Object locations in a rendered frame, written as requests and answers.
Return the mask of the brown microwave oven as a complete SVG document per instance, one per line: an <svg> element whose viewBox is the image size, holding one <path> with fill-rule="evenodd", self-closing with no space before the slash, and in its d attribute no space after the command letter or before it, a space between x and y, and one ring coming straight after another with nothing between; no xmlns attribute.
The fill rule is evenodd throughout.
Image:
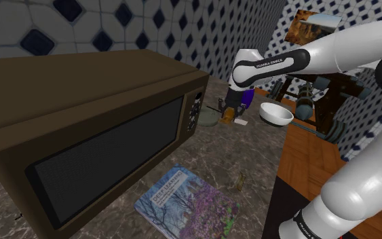
<svg viewBox="0 0 382 239"><path fill-rule="evenodd" d="M0 58L0 182L69 239L194 132L209 75L151 50Z"/></svg>

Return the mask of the white bowl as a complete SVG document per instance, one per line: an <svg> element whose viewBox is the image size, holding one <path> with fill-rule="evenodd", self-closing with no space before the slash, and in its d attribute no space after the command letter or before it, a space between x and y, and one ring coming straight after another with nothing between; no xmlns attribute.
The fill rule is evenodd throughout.
<svg viewBox="0 0 382 239"><path fill-rule="evenodd" d="M294 119L287 108L274 103L261 103L259 115L264 122L275 127L286 126Z"/></svg>

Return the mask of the dark wooden furniture with cushions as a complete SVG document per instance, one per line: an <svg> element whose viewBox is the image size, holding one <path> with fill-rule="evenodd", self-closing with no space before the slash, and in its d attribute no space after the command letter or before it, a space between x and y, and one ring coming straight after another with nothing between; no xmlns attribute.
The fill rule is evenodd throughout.
<svg viewBox="0 0 382 239"><path fill-rule="evenodd" d="M286 76L286 81L277 81L266 97L278 102L286 94L295 97L294 117L315 129L301 124L297 126L336 144L345 136L347 124L336 120L335 113L350 96L364 100L370 93L371 90L356 77L343 73L290 74Z"/></svg>

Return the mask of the blue bottle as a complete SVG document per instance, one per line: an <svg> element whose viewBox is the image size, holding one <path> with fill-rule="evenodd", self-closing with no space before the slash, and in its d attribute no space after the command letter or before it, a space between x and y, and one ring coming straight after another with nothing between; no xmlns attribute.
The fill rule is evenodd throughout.
<svg viewBox="0 0 382 239"><path fill-rule="evenodd" d="M245 109L249 108L253 98L254 98L254 88L245 90L243 92L241 104L244 104Z"/></svg>

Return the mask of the book with purple tree cover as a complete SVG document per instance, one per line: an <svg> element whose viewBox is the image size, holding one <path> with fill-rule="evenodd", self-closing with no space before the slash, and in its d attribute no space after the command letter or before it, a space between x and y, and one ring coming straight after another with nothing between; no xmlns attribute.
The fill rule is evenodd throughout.
<svg viewBox="0 0 382 239"><path fill-rule="evenodd" d="M175 164L134 209L167 239L227 239L240 204Z"/></svg>

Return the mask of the grey round plate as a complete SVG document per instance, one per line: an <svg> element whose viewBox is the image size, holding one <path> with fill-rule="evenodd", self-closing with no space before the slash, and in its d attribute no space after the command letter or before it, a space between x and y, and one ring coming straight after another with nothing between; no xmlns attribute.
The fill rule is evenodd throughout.
<svg viewBox="0 0 382 239"><path fill-rule="evenodd" d="M218 123L218 119L219 119L219 112L204 106L202 107L199 113L197 125L204 126L204 127L212 127Z"/></svg>

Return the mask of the wall picture of orange rocks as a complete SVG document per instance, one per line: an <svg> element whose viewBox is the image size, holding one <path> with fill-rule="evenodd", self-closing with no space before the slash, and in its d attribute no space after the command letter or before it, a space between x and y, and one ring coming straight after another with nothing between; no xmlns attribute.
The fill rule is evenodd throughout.
<svg viewBox="0 0 382 239"><path fill-rule="evenodd" d="M335 32L342 17L298 10L284 41L305 45Z"/></svg>

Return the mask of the orange brown box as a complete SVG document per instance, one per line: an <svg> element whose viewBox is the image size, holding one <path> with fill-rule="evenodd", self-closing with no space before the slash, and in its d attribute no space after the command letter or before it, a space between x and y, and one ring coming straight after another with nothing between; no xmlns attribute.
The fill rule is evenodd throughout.
<svg viewBox="0 0 382 239"><path fill-rule="evenodd" d="M235 115L234 108L227 107L223 112L223 116L219 119L219 122L224 124L229 124L233 121L234 115Z"/></svg>

